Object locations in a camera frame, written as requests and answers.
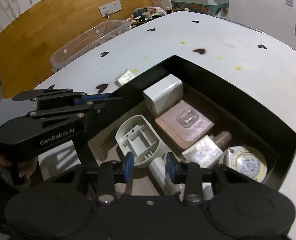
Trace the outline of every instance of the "white table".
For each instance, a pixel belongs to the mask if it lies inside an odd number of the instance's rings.
[[[206,53],[193,51],[198,48]],[[37,89],[55,84],[55,88],[96,94],[96,87],[106,83],[105,93],[113,92],[118,88],[114,78],[125,69],[138,75],[172,55],[232,83],[296,132],[296,52],[266,34],[192,12],[172,13],[117,36],[79,57]],[[44,179],[79,163],[72,142],[38,158]],[[280,192],[296,206],[296,154]],[[296,220],[289,236],[296,239]]]

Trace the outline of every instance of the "plastic packaging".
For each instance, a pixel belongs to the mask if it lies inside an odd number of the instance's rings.
[[[115,80],[118,82],[118,84],[123,86],[124,84],[128,83],[130,80],[134,78],[135,78],[134,74],[126,69],[123,73],[117,76]]]
[[[185,128],[189,128],[199,119],[198,114],[192,110],[190,107],[186,108],[179,115],[177,115],[176,120]]]
[[[223,151],[208,135],[183,152],[183,157],[186,160],[198,163],[202,168],[211,168],[219,161],[221,155],[223,155]]]
[[[68,42],[50,57],[53,72],[59,71],[86,52],[128,31],[128,26],[129,22],[125,20],[103,22]]]

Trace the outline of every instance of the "power cord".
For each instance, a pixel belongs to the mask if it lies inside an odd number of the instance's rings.
[[[101,35],[103,35],[103,33],[107,30],[107,24],[108,24],[108,20],[109,20],[109,10],[105,10],[105,15],[107,16],[107,21],[105,24],[105,27],[103,28],[103,30],[101,31],[101,34],[99,35],[99,39],[101,38]]]

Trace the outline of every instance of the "clear plastic storage box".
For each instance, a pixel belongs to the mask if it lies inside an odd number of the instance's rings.
[[[53,72],[59,71],[91,49],[128,31],[129,25],[130,22],[125,20],[107,21],[79,35],[50,57]]]

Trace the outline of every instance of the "wooden wall panel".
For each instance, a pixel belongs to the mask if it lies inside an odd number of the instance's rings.
[[[33,89],[51,72],[49,57],[88,29],[105,21],[98,7],[115,0],[42,0],[0,33],[0,77],[4,97]],[[151,0],[120,0],[111,20],[127,19]]]

